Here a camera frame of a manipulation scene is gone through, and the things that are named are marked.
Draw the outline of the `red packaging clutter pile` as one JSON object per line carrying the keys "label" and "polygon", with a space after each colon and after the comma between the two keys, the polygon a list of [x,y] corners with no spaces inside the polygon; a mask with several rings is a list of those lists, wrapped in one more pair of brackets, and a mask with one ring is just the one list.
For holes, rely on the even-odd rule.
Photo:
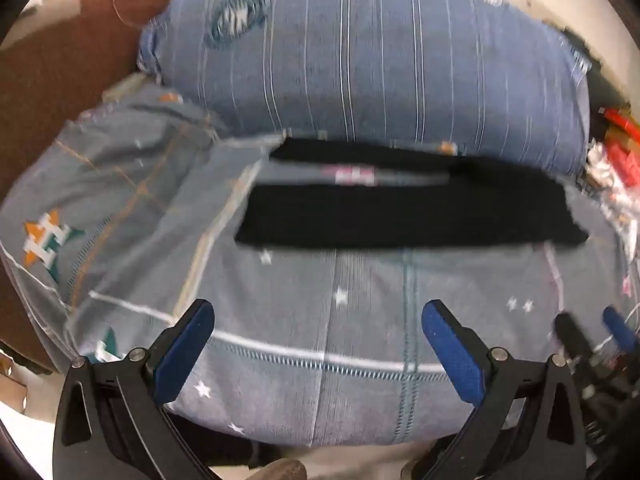
{"label": "red packaging clutter pile", "polygon": [[626,110],[600,107],[592,136],[627,188],[639,186],[639,123]]}

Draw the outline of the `white plastic bag clutter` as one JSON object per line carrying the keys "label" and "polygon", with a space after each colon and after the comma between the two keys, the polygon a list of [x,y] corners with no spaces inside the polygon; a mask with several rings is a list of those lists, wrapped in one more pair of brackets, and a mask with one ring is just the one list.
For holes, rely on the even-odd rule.
{"label": "white plastic bag clutter", "polygon": [[639,253],[639,192],[626,188],[600,142],[588,146],[584,175],[622,240],[627,262],[633,263]]}

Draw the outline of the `grey star-patterned bed quilt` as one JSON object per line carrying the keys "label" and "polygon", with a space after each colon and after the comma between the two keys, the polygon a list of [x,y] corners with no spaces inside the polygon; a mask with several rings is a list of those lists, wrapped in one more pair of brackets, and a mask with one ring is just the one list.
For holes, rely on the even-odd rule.
{"label": "grey star-patterned bed quilt", "polygon": [[155,84],[67,124],[1,207],[1,260],[59,368],[148,346],[198,298],[210,337],[179,415],[280,445],[392,444],[451,434],[469,414],[428,345],[442,300],[486,344],[520,359],[555,348],[572,312],[605,352],[601,313],[639,319],[639,277],[602,205],[567,185],[575,248],[299,252],[238,244],[252,189],[364,191],[413,177],[277,162],[277,134],[241,139]]}

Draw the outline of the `blue plaid bedding bundle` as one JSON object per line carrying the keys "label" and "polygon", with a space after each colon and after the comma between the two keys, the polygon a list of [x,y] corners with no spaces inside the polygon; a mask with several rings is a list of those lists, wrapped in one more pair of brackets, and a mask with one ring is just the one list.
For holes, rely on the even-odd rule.
{"label": "blue plaid bedding bundle", "polygon": [[236,132],[297,130],[574,174],[588,62],[502,0],[171,0],[138,65]]}

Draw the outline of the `black pants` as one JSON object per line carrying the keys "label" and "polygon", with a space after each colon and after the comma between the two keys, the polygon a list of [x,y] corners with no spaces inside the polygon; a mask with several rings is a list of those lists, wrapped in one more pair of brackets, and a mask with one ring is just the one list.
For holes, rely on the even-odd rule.
{"label": "black pants", "polygon": [[286,139],[277,162],[387,170],[416,184],[261,183],[248,196],[238,243],[295,249],[494,247],[588,238],[564,188],[537,168],[344,141]]}

